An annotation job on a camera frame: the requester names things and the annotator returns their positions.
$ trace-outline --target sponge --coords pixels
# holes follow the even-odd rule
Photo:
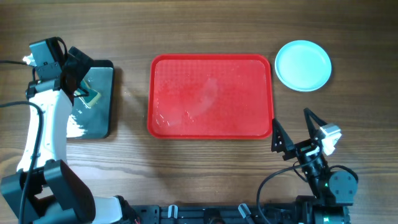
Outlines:
[[[86,107],[91,108],[94,104],[101,98],[101,94],[96,90],[90,88],[85,80],[82,80],[80,83],[80,87],[85,89],[88,92],[88,96],[79,97],[80,100],[86,105]],[[75,96],[85,94],[81,89],[77,89],[75,91]]]

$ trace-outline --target light blue plate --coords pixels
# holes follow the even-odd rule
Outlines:
[[[297,91],[314,91],[330,78],[331,62],[319,45],[307,40],[295,40],[278,52],[275,70],[287,87]]]

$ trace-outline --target plastic tray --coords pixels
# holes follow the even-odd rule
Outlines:
[[[165,54],[152,62],[147,127],[157,138],[262,139],[273,118],[262,55]]]

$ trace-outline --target wood grain surface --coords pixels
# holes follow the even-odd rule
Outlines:
[[[352,223],[398,220],[398,2],[390,1],[11,1],[0,4],[0,59],[59,36],[116,67],[111,135],[68,140],[70,167],[97,196],[133,205],[255,202],[267,175],[291,166],[262,141],[166,141],[146,129],[150,63],[164,53],[257,53],[274,63],[292,40],[331,57],[321,89],[299,93],[273,71],[275,115],[295,142],[308,138],[303,109],[343,130],[330,164],[359,175]],[[24,100],[30,70],[0,65],[0,103]],[[0,177],[15,173],[29,125],[26,107],[0,110]],[[310,194],[293,172],[265,187],[264,202]],[[16,223],[0,197],[0,223]]]

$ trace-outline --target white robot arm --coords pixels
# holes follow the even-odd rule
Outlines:
[[[72,47],[65,54],[52,37],[30,45],[39,80],[29,83],[26,96],[43,112],[43,131],[30,182],[27,173],[33,158],[39,127],[38,111],[30,106],[30,124],[25,151],[17,173],[2,179],[1,192],[23,223],[139,223],[139,218],[120,196],[93,197],[88,187],[67,166],[67,123],[74,91],[93,60]],[[27,198],[23,189],[28,186]],[[37,199],[42,187],[53,195]]]

